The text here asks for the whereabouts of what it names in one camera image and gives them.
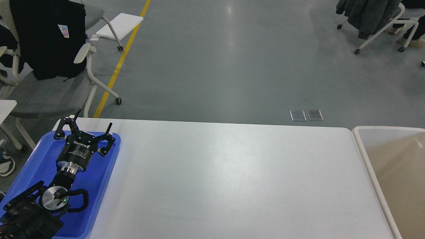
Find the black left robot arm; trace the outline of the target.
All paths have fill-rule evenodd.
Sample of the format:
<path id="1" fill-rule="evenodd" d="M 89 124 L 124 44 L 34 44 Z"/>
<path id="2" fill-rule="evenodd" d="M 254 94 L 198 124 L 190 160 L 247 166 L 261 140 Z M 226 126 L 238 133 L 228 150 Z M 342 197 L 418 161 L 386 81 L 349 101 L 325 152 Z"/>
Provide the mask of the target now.
<path id="1" fill-rule="evenodd" d="M 64 225 L 66 213 L 79 213 L 89 206 L 89 192 L 71 187 L 79 172 L 85 172 L 94 153 L 106 156 L 116 141 L 110 133 L 94 136 L 76 124 L 80 110 L 73 118 L 62 118 L 53 138 L 65 144 L 56 159 L 56 174 L 45 186 L 35 183 L 14 197 L 3 207 L 2 239 L 51 239 Z"/>

